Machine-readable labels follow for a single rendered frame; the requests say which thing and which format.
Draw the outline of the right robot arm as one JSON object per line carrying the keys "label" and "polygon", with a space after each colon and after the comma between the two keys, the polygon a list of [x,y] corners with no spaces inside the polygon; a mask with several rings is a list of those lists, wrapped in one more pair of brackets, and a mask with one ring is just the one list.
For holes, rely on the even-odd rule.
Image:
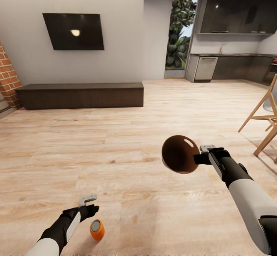
{"label": "right robot arm", "polygon": [[277,256],[277,202],[223,147],[200,145],[200,154],[194,155],[194,162],[197,165],[213,165],[226,183],[255,245],[262,253]]}

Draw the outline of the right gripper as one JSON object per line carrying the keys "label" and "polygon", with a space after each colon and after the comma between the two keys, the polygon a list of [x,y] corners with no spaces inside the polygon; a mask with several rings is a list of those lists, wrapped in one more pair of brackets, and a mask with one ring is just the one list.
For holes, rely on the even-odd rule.
{"label": "right gripper", "polygon": [[197,165],[199,165],[199,164],[210,165],[210,164],[205,160],[205,155],[206,155],[206,154],[207,154],[207,153],[194,155],[194,162],[195,162],[195,164],[197,164]]}

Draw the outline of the can of soda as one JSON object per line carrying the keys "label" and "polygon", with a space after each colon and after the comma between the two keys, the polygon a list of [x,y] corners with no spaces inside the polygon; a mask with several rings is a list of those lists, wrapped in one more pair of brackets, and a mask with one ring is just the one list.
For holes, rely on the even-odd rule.
{"label": "can of soda", "polygon": [[101,220],[97,219],[92,222],[90,226],[90,233],[96,241],[99,241],[103,238],[105,229]]}

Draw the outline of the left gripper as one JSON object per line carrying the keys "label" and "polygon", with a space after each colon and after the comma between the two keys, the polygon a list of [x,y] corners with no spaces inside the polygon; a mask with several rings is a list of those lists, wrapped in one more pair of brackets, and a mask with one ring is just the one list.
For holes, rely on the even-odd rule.
{"label": "left gripper", "polygon": [[95,213],[99,211],[99,206],[95,206],[94,204],[92,204],[90,206],[82,206],[80,207],[80,209],[83,210],[84,216],[82,221],[84,221],[86,218],[93,217]]}

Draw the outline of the trash can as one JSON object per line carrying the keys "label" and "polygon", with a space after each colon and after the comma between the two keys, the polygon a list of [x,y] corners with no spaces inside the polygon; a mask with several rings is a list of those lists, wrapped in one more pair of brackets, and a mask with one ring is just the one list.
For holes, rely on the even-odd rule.
{"label": "trash can", "polygon": [[[185,141],[189,140],[193,147]],[[182,135],[169,137],[162,147],[162,162],[164,166],[179,174],[188,174],[197,169],[199,165],[194,162],[194,155],[200,154],[196,143]]]}

